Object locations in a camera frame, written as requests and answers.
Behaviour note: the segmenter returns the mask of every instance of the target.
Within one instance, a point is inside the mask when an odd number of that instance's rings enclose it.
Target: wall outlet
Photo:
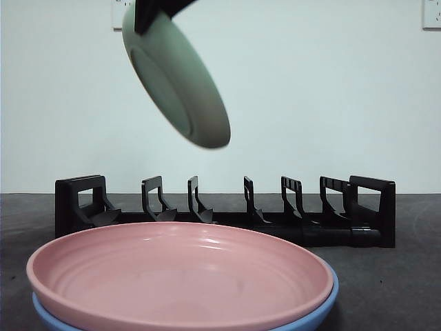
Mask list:
[[[422,28],[441,29],[441,0],[423,0]]]
[[[112,0],[112,27],[121,30],[125,11],[129,6],[135,6],[134,0]]]

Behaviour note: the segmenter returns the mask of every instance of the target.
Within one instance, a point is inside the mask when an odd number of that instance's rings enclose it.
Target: white wall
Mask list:
[[[441,32],[421,0],[199,0],[174,20],[223,96],[231,143],[205,150],[165,120],[111,24],[110,0],[1,2],[1,190],[104,174],[140,192],[278,192],[280,175],[392,179],[441,192]]]

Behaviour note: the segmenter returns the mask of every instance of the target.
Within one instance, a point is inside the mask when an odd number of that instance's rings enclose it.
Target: stacked plates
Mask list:
[[[27,273],[57,331],[315,330],[338,293],[335,272],[311,252],[202,223],[77,232],[39,248]]]

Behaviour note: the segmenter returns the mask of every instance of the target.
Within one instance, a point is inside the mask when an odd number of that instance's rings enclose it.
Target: ceramic plate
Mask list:
[[[315,310],[333,286],[329,267],[297,245],[179,222],[61,237],[27,273],[51,314],[90,331],[268,330]]]

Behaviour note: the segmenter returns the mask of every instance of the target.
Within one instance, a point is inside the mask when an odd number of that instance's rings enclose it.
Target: plate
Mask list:
[[[325,319],[334,305],[337,294],[338,294],[338,278],[337,274],[332,270],[334,284],[332,286],[331,294],[317,309],[310,312],[308,315],[291,322],[286,325],[282,325],[278,328],[272,329],[270,331],[314,331]],[[59,319],[52,316],[44,307],[41,305],[35,293],[32,293],[32,302],[34,303],[35,310],[41,317],[46,327],[50,331],[83,331],[73,326],[70,326]]]
[[[221,95],[202,59],[162,11],[148,30],[134,31],[135,6],[123,20],[130,62],[158,109],[189,141],[205,148],[226,146],[231,137]]]
[[[43,306],[84,330],[268,330],[316,308],[333,286],[311,252],[223,225],[132,223],[55,239],[29,259]]]

